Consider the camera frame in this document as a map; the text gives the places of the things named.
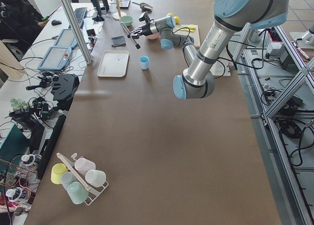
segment person's hand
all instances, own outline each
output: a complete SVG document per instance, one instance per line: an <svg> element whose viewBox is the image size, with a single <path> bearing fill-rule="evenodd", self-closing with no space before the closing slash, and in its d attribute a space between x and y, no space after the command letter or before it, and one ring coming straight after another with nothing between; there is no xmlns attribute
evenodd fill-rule
<svg viewBox="0 0 314 225"><path fill-rule="evenodd" d="M46 20L46 21L44 21L44 22L38 22L38 25L39 25L41 28L44 28L47 23L48 23L48 20Z"/></svg>

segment cup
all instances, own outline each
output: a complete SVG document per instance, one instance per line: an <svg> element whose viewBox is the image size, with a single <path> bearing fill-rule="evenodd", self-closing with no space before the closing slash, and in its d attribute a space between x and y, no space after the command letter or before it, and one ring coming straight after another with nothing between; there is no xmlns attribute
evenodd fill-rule
<svg viewBox="0 0 314 225"><path fill-rule="evenodd" d="M92 169L96 169L96 164L88 159L79 158L75 161L74 167L84 177L86 173Z"/></svg>
<svg viewBox="0 0 314 225"><path fill-rule="evenodd" d="M141 68L143 70L148 69L148 64L149 64L149 57L148 56L141 56L138 60L139 60L139 63L141 65Z"/></svg>
<svg viewBox="0 0 314 225"><path fill-rule="evenodd" d="M85 180L94 187L101 187L106 182L106 174L100 170L90 170L85 175Z"/></svg>
<svg viewBox="0 0 314 225"><path fill-rule="evenodd" d="M67 167L63 163L55 164L51 170L51 182L61 184L61 177L66 173Z"/></svg>
<svg viewBox="0 0 314 225"><path fill-rule="evenodd" d="M88 191L79 182L72 182L67 192L73 204L82 204L88 197Z"/></svg>
<svg viewBox="0 0 314 225"><path fill-rule="evenodd" d="M77 181L78 179L73 175L71 172L66 172L61 176L61 183L65 190L68 189L68 186L72 183Z"/></svg>

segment black mouse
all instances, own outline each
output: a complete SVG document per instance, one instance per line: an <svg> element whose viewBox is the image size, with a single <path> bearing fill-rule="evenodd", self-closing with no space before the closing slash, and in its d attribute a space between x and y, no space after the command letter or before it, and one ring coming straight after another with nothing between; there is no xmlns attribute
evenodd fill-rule
<svg viewBox="0 0 314 225"><path fill-rule="evenodd" d="M55 26L55 25L60 25L62 24L62 22L60 20L52 20L51 21L51 25Z"/></svg>

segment green cup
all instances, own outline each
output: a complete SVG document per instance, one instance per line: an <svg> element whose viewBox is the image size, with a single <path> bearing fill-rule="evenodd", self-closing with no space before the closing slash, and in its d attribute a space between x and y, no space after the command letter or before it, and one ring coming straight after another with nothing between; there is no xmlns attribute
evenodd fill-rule
<svg viewBox="0 0 314 225"><path fill-rule="evenodd" d="M79 182L72 182L68 186L67 192L73 204L82 204L88 197L88 191Z"/></svg>

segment blue cup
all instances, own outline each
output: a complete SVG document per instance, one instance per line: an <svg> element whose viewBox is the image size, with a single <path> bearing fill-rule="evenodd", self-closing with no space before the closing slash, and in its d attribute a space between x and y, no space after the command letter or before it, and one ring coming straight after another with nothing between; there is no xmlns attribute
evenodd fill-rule
<svg viewBox="0 0 314 225"><path fill-rule="evenodd" d="M67 192L73 204L82 204L88 198L88 191L79 182L72 182Z"/></svg>
<svg viewBox="0 0 314 225"><path fill-rule="evenodd" d="M141 65L141 68L143 70L148 69L148 64L149 64L149 57L148 56L141 56L138 60L139 60L139 63Z"/></svg>

